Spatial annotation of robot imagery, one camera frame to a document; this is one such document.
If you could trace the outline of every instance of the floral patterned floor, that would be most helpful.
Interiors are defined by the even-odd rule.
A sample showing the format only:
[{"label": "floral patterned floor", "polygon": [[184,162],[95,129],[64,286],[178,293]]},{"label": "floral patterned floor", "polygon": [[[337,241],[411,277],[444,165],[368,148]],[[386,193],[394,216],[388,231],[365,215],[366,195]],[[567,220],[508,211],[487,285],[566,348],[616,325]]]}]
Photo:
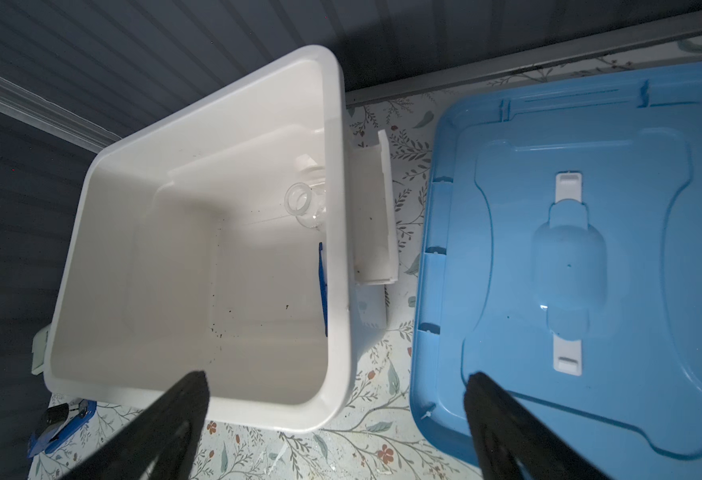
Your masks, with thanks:
[{"label": "floral patterned floor", "polygon": [[[409,412],[415,291],[436,120],[468,94],[697,60],[702,60],[702,36],[551,68],[531,66],[528,72],[490,82],[351,108],[356,145],[375,142],[375,132],[382,128],[391,143],[400,280],[386,291],[388,330],[359,361],[353,394],[326,428],[291,435],[208,421],[191,478],[480,478],[478,468],[430,446]],[[64,400],[53,395],[51,405]],[[96,416],[58,451],[34,458],[29,478],[57,478],[138,413],[126,406],[98,405]]]}]

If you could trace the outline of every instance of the metal wall panel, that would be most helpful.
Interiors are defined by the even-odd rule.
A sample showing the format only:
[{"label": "metal wall panel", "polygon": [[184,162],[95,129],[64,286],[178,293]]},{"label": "metal wall panel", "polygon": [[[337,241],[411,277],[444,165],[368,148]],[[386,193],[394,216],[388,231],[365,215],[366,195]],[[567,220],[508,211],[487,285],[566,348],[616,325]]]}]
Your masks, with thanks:
[{"label": "metal wall panel", "polygon": [[0,75],[124,136],[305,44],[356,90],[702,0],[0,0]]},{"label": "metal wall panel", "polygon": [[50,394],[31,369],[52,320],[82,181],[95,154],[0,113],[0,478],[25,478]]}]

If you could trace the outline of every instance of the storage lid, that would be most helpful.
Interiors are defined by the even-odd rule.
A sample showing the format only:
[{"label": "storage lid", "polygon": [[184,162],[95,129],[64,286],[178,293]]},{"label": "storage lid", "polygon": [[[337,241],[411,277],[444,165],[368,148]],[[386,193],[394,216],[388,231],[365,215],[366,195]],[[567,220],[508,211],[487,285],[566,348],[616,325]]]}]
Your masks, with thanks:
[{"label": "storage lid", "polygon": [[608,475],[701,478],[702,63],[460,101],[430,181],[426,438],[476,463],[483,371]]}]

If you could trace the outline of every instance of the white bin handle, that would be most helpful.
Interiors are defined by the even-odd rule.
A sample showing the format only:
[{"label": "white bin handle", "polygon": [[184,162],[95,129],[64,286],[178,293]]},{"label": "white bin handle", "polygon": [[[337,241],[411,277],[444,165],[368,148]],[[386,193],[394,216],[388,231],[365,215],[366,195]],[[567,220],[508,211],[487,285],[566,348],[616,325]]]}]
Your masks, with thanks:
[{"label": "white bin handle", "polygon": [[378,131],[378,141],[348,152],[354,273],[356,283],[364,285],[399,279],[391,154],[385,130]]}]

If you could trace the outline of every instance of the white plastic bin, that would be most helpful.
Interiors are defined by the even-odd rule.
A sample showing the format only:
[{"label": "white plastic bin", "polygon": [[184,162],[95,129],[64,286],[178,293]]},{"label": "white plastic bin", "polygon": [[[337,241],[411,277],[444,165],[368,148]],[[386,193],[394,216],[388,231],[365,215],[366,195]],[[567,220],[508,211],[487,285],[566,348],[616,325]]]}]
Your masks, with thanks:
[{"label": "white plastic bin", "polygon": [[[383,287],[355,282],[365,259],[354,259],[353,243],[378,244],[371,264],[383,273],[363,283],[395,281],[398,267],[387,144],[356,155],[358,164],[376,155],[384,182],[365,194],[382,204],[355,209],[354,191],[381,182],[349,187],[344,110],[335,57],[310,46],[103,150],[85,180],[58,294],[49,389],[145,407],[205,370],[209,418],[293,432],[332,418],[356,369],[352,318],[365,313],[357,288],[385,316]],[[307,157],[326,170],[323,231],[283,207]],[[364,208],[383,231],[355,240],[353,214]]]}]

